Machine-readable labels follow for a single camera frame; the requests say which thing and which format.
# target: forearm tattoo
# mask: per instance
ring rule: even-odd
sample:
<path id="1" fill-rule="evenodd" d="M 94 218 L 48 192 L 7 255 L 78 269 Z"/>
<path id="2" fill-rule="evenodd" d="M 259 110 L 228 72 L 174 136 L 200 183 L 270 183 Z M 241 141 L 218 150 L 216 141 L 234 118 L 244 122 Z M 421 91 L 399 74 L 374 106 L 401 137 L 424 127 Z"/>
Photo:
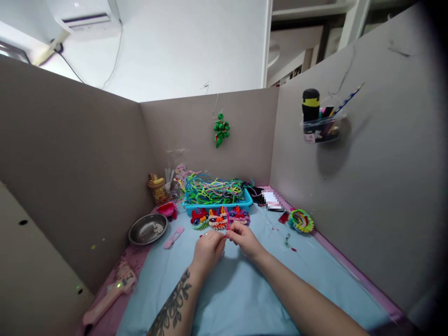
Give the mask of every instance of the forearm tattoo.
<path id="1" fill-rule="evenodd" d="M 168 330 L 171 327 L 170 321 L 173 322 L 173 329 L 176 328 L 178 322 L 182 321 L 182 314 L 179 312 L 179 308 L 183 306 L 184 300 L 188 300 L 187 291 L 191 288 L 191 284 L 186 282 L 189 277 L 190 272 L 187 268 L 156 316 L 153 325 L 149 328 L 147 336 L 164 336 L 164 330 Z"/>

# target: air conditioner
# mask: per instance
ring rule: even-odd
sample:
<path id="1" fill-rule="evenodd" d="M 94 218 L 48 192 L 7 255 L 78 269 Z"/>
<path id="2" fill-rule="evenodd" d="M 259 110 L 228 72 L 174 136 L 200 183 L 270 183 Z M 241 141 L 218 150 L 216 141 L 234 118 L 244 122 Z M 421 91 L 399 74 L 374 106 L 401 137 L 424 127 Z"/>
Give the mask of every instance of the air conditioner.
<path id="1" fill-rule="evenodd" d="M 47 0 L 55 20 L 72 34 L 120 28 L 116 0 Z"/>

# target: blue plastic basket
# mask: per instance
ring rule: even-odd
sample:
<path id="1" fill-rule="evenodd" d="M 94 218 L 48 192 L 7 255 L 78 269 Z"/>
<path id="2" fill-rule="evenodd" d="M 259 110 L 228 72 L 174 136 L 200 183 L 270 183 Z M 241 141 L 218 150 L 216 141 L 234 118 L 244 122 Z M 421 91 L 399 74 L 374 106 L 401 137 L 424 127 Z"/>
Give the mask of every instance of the blue plastic basket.
<path id="1" fill-rule="evenodd" d="M 199 209 L 205 209 L 205 211 L 209 211 L 210 209 L 216 211 L 221 208 L 221 206 L 227 207 L 227 211 L 232 210 L 236 206 L 239 206 L 241 210 L 249 211 L 249 207 L 252 205 L 252 197 L 247 191 L 247 189 L 244 189 L 244 200 L 239 203 L 229 203 L 229 204 L 208 204 L 208 205 L 200 205 L 200 204 L 186 204 L 186 201 L 183 201 L 185 204 L 185 210 L 187 211 L 187 214 L 191 216 L 191 212 L 193 210 L 196 211 L 197 208 Z"/>

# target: small bottle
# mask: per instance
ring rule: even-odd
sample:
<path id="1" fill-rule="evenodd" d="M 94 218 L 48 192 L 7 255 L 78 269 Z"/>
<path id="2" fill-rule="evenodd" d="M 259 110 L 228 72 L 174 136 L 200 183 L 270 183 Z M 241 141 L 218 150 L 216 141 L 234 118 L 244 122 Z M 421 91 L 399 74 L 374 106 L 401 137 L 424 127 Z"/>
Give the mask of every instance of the small bottle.
<path id="1" fill-rule="evenodd" d="M 151 189 L 155 203 L 162 205 L 168 200 L 168 195 L 165 191 L 165 179 L 163 177 L 157 178 L 156 174 L 149 175 L 148 187 Z"/>

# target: hanging green ornament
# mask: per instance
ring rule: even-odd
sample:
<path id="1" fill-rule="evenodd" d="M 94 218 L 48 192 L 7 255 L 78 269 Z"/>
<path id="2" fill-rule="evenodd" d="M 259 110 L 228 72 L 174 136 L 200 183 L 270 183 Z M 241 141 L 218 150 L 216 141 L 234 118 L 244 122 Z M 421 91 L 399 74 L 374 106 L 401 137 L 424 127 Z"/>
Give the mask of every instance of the hanging green ornament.
<path id="1" fill-rule="evenodd" d="M 230 136 L 228 132 L 228 130 L 230 130 L 229 123 L 227 121 L 224 121 L 223 119 L 224 115 L 222 113 L 218 114 L 218 120 L 215 121 L 215 127 L 213 127 L 213 130 L 216 132 L 216 148 L 219 148 L 219 146 L 221 146 L 224 138 L 228 138 Z"/>

